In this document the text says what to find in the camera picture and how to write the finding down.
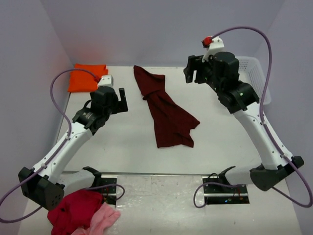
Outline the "dark red t-shirt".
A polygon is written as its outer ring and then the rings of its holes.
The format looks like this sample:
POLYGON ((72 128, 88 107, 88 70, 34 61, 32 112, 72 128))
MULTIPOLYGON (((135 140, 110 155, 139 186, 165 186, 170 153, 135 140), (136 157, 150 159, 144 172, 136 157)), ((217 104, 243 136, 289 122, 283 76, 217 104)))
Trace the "dark red t-shirt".
POLYGON ((165 90, 166 76, 150 73, 135 65, 134 77, 154 120, 157 147, 165 148, 176 145, 194 147, 190 131, 195 129, 200 122, 178 106, 167 94, 165 90))

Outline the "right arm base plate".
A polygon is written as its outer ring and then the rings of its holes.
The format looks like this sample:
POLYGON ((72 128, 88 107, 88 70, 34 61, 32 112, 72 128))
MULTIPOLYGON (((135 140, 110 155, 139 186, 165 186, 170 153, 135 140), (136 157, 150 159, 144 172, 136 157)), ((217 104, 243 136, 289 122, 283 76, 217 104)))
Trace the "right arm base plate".
POLYGON ((218 185, 203 186, 204 201, 207 205, 249 204, 247 187, 227 188, 218 185))

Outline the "pink crumpled t-shirt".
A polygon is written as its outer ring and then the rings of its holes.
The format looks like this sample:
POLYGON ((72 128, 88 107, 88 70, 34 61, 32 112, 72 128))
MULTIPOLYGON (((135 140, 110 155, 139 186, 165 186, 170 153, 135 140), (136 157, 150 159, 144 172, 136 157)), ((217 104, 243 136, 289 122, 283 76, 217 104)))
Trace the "pink crumpled t-shirt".
POLYGON ((78 228, 72 233, 72 235, 103 235, 105 229, 110 228, 120 216, 120 211, 115 210, 111 205, 104 203, 93 215, 90 227, 87 229, 78 228))

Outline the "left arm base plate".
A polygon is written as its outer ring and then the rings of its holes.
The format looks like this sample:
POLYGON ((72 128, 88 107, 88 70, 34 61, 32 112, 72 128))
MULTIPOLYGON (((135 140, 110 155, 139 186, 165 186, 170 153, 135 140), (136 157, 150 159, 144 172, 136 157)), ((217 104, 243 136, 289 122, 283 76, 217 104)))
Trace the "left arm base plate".
MULTIPOLYGON (((117 177, 113 177, 113 176, 102 176, 100 180, 100 186, 116 184, 116 183, 117 183, 117 177)), ((117 202, 116 186, 100 188, 98 192, 102 194, 103 202, 112 206, 116 205, 116 202, 117 202)))

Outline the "crimson crumpled t-shirt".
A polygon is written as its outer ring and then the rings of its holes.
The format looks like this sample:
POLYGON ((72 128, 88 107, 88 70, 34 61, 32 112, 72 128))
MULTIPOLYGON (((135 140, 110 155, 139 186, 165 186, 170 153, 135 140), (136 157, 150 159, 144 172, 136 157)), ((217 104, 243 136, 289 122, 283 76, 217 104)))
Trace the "crimson crumpled t-shirt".
POLYGON ((102 194, 90 190, 79 190, 65 196, 47 214, 52 225, 51 234, 70 235, 78 228, 89 228, 91 219, 102 206, 102 202, 102 194))

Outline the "white plastic basket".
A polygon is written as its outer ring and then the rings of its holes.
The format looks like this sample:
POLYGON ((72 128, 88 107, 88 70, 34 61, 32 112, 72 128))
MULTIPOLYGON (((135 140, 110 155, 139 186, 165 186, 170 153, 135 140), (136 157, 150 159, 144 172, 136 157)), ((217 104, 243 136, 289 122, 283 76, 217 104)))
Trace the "white plastic basket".
POLYGON ((261 99, 266 76, 260 62, 254 57, 237 56, 239 60, 239 80, 250 84, 261 99))

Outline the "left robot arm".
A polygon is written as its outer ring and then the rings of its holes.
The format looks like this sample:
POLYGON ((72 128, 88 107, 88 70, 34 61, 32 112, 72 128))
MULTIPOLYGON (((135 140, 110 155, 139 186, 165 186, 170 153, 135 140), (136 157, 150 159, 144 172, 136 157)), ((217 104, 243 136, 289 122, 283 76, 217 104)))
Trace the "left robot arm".
POLYGON ((89 166, 68 178, 61 175, 77 151, 106 124, 111 115, 127 111, 123 88, 119 89, 119 94, 108 86, 101 86, 90 93, 90 100, 77 111, 66 133, 49 153, 31 169, 24 167, 18 173, 23 195, 51 211, 73 192, 107 188, 100 172, 89 166))

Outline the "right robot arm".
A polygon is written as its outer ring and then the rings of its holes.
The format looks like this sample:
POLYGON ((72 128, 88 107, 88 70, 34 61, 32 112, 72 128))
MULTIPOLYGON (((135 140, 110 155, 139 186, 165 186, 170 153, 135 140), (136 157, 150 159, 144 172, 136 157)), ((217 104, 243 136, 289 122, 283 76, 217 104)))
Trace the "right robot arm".
POLYGON ((300 156, 284 149, 278 152, 267 134, 270 130, 278 145, 281 141, 275 134, 265 115, 260 114, 260 99, 253 87, 240 80, 239 60, 230 52, 218 52, 203 61, 202 56, 188 57, 183 70, 187 83, 207 84, 217 94, 219 102, 227 108, 244 127, 256 147, 261 163, 248 169, 231 166, 219 173, 219 182, 227 185, 254 184, 267 191, 303 166, 300 156))

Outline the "orange folded t-shirt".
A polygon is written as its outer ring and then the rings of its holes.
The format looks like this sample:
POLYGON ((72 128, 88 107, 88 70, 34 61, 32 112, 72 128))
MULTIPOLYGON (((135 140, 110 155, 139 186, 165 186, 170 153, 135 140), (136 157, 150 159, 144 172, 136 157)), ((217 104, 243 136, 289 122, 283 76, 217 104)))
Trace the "orange folded t-shirt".
POLYGON ((69 93, 82 93, 82 92, 94 92, 97 90, 97 84, 103 75, 108 75, 108 69, 106 64, 87 65, 78 64, 74 66, 76 69, 84 69, 93 75, 84 71, 72 71, 70 72, 70 81, 68 92, 69 93))

